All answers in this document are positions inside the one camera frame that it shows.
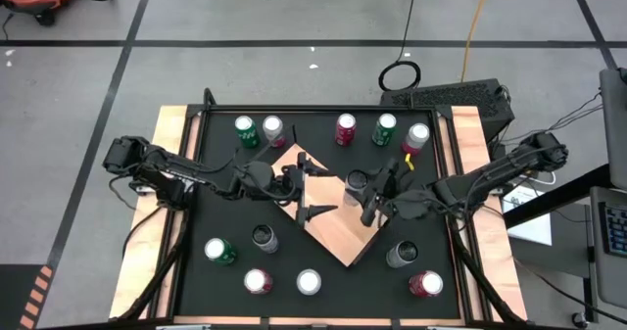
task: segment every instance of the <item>concrete floor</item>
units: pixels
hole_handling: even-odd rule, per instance
[[[199,103],[206,86],[223,104],[377,104],[377,76],[399,48],[341,41],[337,45],[344,47],[320,47],[316,40],[399,40],[410,3],[144,1],[145,13],[142,8],[137,13],[140,0],[73,0],[53,27],[17,15],[7,31],[11,40],[25,41],[0,41],[0,141],[5,143],[0,263],[46,263],[62,219],[73,217],[39,327],[108,317],[131,221],[107,189],[110,176],[100,167],[114,137],[150,138],[161,105]],[[586,1],[605,40],[627,40],[627,0]],[[415,0],[408,38],[464,40],[477,3]],[[0,10],[0,21],[7,14]],[[517,120],[508,137],[547,127],[592,98],[598,72],[606,67],[600,50],[606,45],[594,43],[599,40],[577,0],[487,0],[474,39],[537,42],[470,51],[466,80],[496,77],[511,92]],[[142,43],[146,40],[158,44]],[[244,42],[185,42],[224,40]],[[281,47],[281,42],[268,47],[260,40],[305,41],[298,47]],[[548,48],[543,43],[548,40],[576,42]],[[459,81],[463,49],[435,46],[406,50],[422,67],[420,85]],[[610,51],[616,64],[627,64],[627,50]],[[390,74],[390,85],[404,85],[405,75]],[[557,136],[571,153],[557,173],[557,185],[605,162],[601,113]],[[541,271],[583,297],[580,279]],[[518,275],[531,319],[571,326],[570,313],[579,306],[524,270]],[[602,318],[601,327],[617,329],[618,324]]]

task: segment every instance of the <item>silver can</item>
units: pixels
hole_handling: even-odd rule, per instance
[[[322,286],[320,274],[313,269],[305,269],[296,278],[296,287],[305,296],[315,295]]]
[[[258,225],[253,229],[253,243],[268,254],[278,251],[278,239],[268,225]]]
[[[264,134],[268,141],[273,141],[272,148],[280,148],[285,144],[283,122],[277,116],[268,116],[264,119]]]
[[[344,180],[344,204],[356,207],[360,204],[348,191],[363,193],[365,187],[368,185],[368,176],[358,169],[354,169],[349,172]]]
[[[403,151],[412,156],[418,155],[428,140],[429,127],[422,123],[414,124],[403,141]]]
[[[385,255],[388,265],[394,268],[409,265],[417,258],[418,248],[410,241],[400,242]]]

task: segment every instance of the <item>wooden board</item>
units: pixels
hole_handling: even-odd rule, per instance
[[[305,152],[298,144],[292,145],[282,157],[280,157],[272,169],[275,174],[282,174],[281,168],[285,165],[293,165],[297,161],[299,153]],[[315,158],[307,155],[308,159],[318,166],[324,165]],[[338,209],[318,215],[305,224],[305,230],[309,232],[324,248],[345,266],[356,262],[364,252],[372,237],[378,231],[376,223],[366,227],[361,222],[362,207],[351,206],[344,202],[344,181],[338,177],[310,177],[305,179],[305,204],[309,205],[335,205]],[[292,218],[296,218],[297,204],[292,203],[282,208]]]
[[[477,108],[453,107],[453,123],[464,173],[489,163],[490,157]],[[501,204],[496,197],[488,198],[485,205],[498,212],[501,211]],[[473,221],[483,272],[511,310],[526,319],[527,312],[503,218],[484,208],[474,215]],[[493,308],[491,311],[495,320],[501,320]]]
[[[171,153],[178,153],[186,111],[186,106],[161,107],[152,143]],[[156,206],[157,199],[154,194],[139,197],[131,228],[152,212]],[[168,212],[162,209],[137,229],[128,242],[124,260],[121,263],[110,317],[119,316],[127,311],[155,273],[167,214]]]

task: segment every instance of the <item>yellow cable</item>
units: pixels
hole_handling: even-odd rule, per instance
[[[413,170],[413,164],[411,163],[411,154],[405,155],[405,162],[410,167],[410,170]]]
[[[477,27],[477,22],[479,21],[479,15],[481,14],[481,9],[483,8],[483,4],[485,1],[486,0],[479,0],[479,4],[477,5],[477,10],[474,11],[474,18],[472,19],[470,32],[468,33],[468,38],[466,39],[466,48],[463,51],[463,68],[461,69],[461,80],[459,82],[463,82],[463,78],[466,76],[466,64],[468,62],[468,50],[470,49],[470,40],[472,40],[472,34],[474,33],[474,29]]]

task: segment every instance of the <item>black stand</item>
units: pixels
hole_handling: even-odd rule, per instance
[[[570,182],[545,193],[504,214],[507,229],[527,222],[545,213],[586,198],[592,187],[613,188],[610,181],[609,164],[599,166]]]

